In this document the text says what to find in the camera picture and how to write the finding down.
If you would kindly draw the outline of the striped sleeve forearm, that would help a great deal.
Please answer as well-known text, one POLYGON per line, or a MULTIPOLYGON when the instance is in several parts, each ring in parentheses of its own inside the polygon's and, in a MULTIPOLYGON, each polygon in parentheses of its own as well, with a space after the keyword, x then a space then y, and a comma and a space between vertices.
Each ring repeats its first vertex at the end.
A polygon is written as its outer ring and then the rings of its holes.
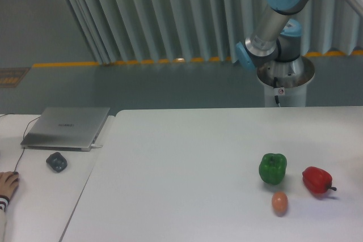
POLYGON ((6 208, 9 205, 9 198, 6 196, 1 195, 0 197, 0 207, 1 207, 1 218, 0 218, 0 240, 1 242, 4 241, 4 235, 5 235, 5 227, 6 227, 6 208))

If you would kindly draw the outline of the person's hand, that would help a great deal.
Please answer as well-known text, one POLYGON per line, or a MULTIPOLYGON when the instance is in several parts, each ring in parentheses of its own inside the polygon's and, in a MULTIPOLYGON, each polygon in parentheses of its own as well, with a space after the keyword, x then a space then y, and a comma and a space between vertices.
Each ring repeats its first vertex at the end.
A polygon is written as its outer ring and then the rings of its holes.
POLYGON ((14 192, 19 186, 19 181, 18 182, 11 181, 12 175, 13 172, 1 172, 1 178, 0 178, 0 194, 8 197, 9 199, 12 198, 14 192))

